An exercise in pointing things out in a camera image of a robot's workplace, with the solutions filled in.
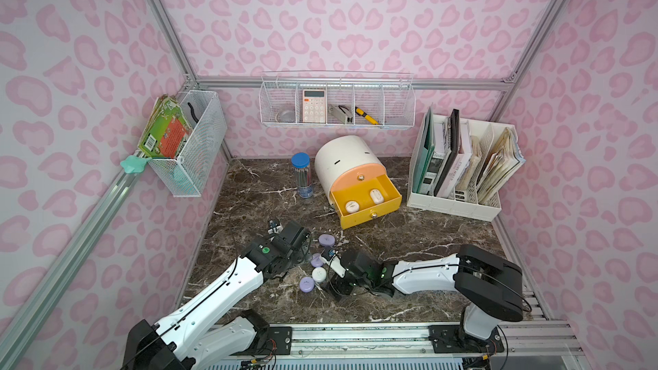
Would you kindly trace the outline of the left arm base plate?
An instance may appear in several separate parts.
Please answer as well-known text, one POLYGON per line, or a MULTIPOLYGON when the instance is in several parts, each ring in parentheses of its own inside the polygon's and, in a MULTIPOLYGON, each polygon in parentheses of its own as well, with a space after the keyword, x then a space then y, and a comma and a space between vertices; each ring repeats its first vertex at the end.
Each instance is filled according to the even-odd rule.
POLYGON ((291 326, 275 325, 263 332, 258 332, 248 349, 236 353, 237 356, 267 356, 272 351, 276 356, 289 356, 293 328, 291 326))

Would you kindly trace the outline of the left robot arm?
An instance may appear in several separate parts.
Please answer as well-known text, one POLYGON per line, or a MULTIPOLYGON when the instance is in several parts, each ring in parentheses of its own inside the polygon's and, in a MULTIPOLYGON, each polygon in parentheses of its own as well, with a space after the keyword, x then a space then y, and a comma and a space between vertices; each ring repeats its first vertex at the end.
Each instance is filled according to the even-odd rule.
POLYGON ((269 223, 206 289, 154 324, 141 320, 130 330, 124 369, 204 369, 237 353, 255 354, 256 364, 278 352, 270 325, 254 310, 218 321, 251 292, 307 260, 310 230, 297 222, 269 223))

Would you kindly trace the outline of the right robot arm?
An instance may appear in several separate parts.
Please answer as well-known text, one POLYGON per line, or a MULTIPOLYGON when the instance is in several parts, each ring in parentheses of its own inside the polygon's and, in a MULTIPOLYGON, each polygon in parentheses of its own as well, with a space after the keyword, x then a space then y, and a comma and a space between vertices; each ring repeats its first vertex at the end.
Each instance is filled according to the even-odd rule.
POLYGON ((326 289, 338 301, 358 288, 386 297, 424 291, 461 294, 469 301, 457 329, 462 340, 486 341, 501 322, 524 320, 521 268, 475 245, 464 244, 438 260, 380 262, 362 250, 339 255, 333 249, 324 250, 319 259, 333 272, 326 289))

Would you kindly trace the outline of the green red booklet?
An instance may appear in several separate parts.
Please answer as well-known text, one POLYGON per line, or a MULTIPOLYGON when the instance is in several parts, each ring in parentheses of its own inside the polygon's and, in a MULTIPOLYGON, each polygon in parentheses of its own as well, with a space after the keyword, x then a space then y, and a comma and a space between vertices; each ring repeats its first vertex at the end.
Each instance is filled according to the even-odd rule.
POLYGON ((156 101, 138 148, 151 159, 176 159, 192 131, 178 101, 163 95, 156 101))

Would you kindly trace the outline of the white earphone case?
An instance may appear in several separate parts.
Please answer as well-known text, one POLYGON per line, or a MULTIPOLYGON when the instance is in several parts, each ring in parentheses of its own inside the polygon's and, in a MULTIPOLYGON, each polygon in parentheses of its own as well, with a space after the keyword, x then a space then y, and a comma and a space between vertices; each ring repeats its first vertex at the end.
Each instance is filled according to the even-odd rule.
POLYGON ((324 267, 315 267, 312 271, 312 279, 317 284, 323 284, 327 281, 327 270, 324 267))
POLYGON ((360 205, 355 200, 350 200, 345 204, 345 210, 348 214, 354 214, 360 211, 360 205))
POLYGON ((382 195, 382 192, 380 192, 380 190, 378 190, 377 188, 372 189, 369 192, 369 196, 370 196, 372 202, 375 203, 375 205, 380 205, 380 204, 384 203, 385 200, 386 200, 384 195, 382 195))

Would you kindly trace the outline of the purple earphone case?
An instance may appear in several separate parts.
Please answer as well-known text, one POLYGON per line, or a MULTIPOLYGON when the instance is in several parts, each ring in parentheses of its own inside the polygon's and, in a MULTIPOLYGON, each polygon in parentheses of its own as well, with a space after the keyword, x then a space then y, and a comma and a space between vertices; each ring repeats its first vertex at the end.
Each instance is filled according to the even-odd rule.
POLYGON ((323 248, 332 248, 335 246, 336 238, 330 234, 322 234, 319 236, 318 242, 323 248))
POLYGON ((310 260, 310 264, 312 265, 313 268, 319 268, 319 267, 323 267, 325 265, 325 262, 320 254, 313 254, 310 260))
POLYGON ((299 289, 303 293, 310 293, 315 289, 315 281, 312 277, 302 277, 299 281, 299 289))

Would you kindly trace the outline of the white drawer cabinet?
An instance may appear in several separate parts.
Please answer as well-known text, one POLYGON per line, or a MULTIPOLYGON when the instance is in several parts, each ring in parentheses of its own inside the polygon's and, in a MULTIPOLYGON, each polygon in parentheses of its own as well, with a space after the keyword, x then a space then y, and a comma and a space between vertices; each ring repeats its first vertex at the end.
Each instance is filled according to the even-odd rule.
POLYGON ((315 156, 315 174, 320 181, 327 200, 332 183, 343 172, 361 164, 382 164, 365 140, 357 135, 346 135, 330 140, 315 156))

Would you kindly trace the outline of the white file organizer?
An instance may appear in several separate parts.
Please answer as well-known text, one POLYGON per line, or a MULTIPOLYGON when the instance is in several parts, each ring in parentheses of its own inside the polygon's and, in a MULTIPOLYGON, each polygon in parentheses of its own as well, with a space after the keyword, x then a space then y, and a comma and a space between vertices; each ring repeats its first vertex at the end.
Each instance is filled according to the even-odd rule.
POLYGON ((407 205, 491 222, 501 211, 499 190, 524 163, 513 125, 428 110, 411 157, 407 205))

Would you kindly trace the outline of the grey stapler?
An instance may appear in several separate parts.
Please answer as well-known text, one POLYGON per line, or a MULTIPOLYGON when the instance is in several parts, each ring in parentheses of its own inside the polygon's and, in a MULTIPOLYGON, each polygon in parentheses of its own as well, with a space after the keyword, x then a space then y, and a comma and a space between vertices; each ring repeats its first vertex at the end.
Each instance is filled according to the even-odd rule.
POLYGON ((339 123, 351 125, 354 123, 354 113, 348 106, 342 104, 331 104, 328 108, 329 114, 339 123))

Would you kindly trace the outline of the orange top drawer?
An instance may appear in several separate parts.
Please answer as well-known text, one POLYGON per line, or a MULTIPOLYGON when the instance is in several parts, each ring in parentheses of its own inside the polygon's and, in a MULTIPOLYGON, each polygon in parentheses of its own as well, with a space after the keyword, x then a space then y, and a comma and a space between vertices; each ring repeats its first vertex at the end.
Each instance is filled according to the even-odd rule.
POLYGON ((332 183, 330 192, 342 191, 361 182, 366 182, 379 176, 385 176, 386 174, 387 170, 383 164, 361 164, 338 176, 332 183))

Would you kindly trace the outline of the mint green wall hook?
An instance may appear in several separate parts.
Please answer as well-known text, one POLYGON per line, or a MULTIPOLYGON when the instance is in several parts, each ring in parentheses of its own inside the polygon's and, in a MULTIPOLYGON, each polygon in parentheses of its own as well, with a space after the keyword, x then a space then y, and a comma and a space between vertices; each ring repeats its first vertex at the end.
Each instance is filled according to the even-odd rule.
POLYGON ((137 157, 130 155, 124 159, 120 165, 126 174, 142 174, 151 159, 147 157, 137 157))

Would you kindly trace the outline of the white mesh wall basket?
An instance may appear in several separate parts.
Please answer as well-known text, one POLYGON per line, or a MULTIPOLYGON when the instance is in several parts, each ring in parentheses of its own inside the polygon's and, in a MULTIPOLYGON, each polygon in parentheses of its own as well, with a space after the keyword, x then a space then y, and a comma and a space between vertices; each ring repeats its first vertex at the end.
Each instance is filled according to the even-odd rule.
POLYGON ((150 158, 149 164, 174 196, 199 197, 226 135, 226 119, 216 92, 190 90, 176 100, 193 128, 192 134, 176 159, 150 158), (195 107, 199 123, 192 120, 188 102, 195 107))

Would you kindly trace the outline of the pink white calculator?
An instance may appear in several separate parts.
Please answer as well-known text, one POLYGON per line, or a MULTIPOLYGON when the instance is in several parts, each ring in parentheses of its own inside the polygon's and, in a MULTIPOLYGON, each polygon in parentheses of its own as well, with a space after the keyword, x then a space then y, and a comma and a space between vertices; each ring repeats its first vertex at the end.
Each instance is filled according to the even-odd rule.
POLYGON ((327 123, 327 92, 324 89, 303 89, 302 120, 304 123, 327 123))

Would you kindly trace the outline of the clear tape roll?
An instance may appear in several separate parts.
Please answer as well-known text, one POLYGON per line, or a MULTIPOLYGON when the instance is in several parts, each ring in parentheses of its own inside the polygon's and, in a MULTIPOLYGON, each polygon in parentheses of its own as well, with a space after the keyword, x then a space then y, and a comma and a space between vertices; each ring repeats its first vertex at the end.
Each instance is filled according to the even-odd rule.
POLYGON ((296 112, 294 109, 285 108, 277 113, 275 119, 277 123, 296 123, 296 112))

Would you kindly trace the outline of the yellow drawer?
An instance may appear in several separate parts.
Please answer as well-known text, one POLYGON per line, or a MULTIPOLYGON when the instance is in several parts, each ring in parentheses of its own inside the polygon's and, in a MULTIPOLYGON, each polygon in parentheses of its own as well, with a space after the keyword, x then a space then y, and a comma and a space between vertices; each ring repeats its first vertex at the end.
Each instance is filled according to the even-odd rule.
POLYGON ((331 192, 330 198, 333 201, 337 214, 339 214, 340 224, 343 230, 395 212, 402 203, 401 193, 392 184, 388 176, 379 176, 345 190, 331 192), (386 199, 384 203, 375 205, 372 202, 369 192, 374 188, 382 192, 382 195, 386 199), (348 214, 346 212, 345 204, 350 200, 355 200, 360 205, 359 212, 354 214, 348 214))

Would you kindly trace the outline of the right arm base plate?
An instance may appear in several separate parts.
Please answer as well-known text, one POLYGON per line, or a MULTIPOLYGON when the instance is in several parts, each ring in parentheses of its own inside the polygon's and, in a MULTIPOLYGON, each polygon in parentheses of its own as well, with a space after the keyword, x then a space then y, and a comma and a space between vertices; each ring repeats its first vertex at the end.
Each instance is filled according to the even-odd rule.
POLYGON ((480 354, 493 355, 505 352, 503 338, 493 330, 486 340, 466 334, 460 325, 431 325, 428 340, 435 354, 480 354))

